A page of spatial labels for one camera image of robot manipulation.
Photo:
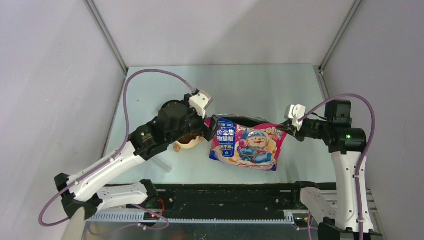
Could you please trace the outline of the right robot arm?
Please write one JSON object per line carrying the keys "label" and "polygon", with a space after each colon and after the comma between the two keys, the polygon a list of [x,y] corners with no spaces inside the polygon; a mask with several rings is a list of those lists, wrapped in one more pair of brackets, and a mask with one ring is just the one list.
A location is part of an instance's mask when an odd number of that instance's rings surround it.
{"label": "right robot arm", "polygon": [[306,117],[304,105],[289,105],[286,121],[279,130],[299,142],[306,138],[322,140],[328,147],[336,178],[336,206],[322,196],[313,182],[297,181],[291,204],[308,209],[317,222],[320,240],[381,240],[375,230],[367,200],[365,184],[366,150],[369,141],[365,131],[352,127],[352,104],[349,100],[325,103],[324,119]]}

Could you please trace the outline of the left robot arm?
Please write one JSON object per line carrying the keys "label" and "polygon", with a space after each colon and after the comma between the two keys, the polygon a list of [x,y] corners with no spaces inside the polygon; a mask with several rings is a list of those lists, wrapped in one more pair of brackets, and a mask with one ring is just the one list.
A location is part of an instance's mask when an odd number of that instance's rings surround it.
{"label": "left robot arm", "polygon": [[89,219],[101,210],[118,206],[153,208],[158,192],[151,180],[118,186],[109,186],[109,182],[167,151],[169,145],[184,137],[194,135],[211,141],[219,128],[216,115],[206,118],[188,102],[165,103],[154,119],[129,135],[121,148],[80,174],[60,173],[54,178],[67,217],[71,219],[79,209],[84,209],[84,218]]}

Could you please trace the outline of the translucent plastic scoop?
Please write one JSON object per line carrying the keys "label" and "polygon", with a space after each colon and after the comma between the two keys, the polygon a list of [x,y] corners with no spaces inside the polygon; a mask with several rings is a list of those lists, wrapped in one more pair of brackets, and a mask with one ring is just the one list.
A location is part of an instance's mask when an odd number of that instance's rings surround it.
{"label": "translucent plastic scoop", "polygon": [[155,156],[152,158],[152,161],[168,174],[173,170],[172,165],[167,163],[161,157]]}

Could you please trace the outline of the pink blue cat food bag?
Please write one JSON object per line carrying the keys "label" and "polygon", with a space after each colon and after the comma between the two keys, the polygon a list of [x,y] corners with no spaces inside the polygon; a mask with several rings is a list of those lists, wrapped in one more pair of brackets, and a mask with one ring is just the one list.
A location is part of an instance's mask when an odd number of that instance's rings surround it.
{"label": "pink blue cat food bag", "polygon": [[263,119],[221,115],[209,158],[230,166],[276,171],[287,133]]}

